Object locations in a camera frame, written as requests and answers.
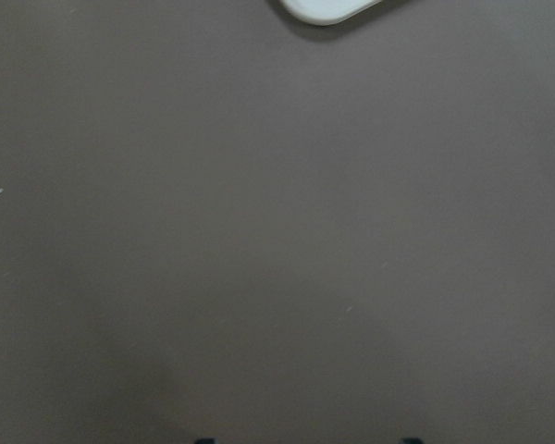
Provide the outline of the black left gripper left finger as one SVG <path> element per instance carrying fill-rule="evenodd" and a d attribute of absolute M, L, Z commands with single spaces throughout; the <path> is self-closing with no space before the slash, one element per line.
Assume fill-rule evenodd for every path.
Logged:
<path fill-rule="evenodd" d="M 216 438 L 199 438 L 194 444 L 217 444 Z"/>

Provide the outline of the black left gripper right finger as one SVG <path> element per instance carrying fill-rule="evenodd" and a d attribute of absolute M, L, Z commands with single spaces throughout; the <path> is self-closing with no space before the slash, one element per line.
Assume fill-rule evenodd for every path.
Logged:
<path fill-rule="evenodd" d="M 424 441 L 420 438 L 402 438 L 400 444 L 424 444 Z"/>

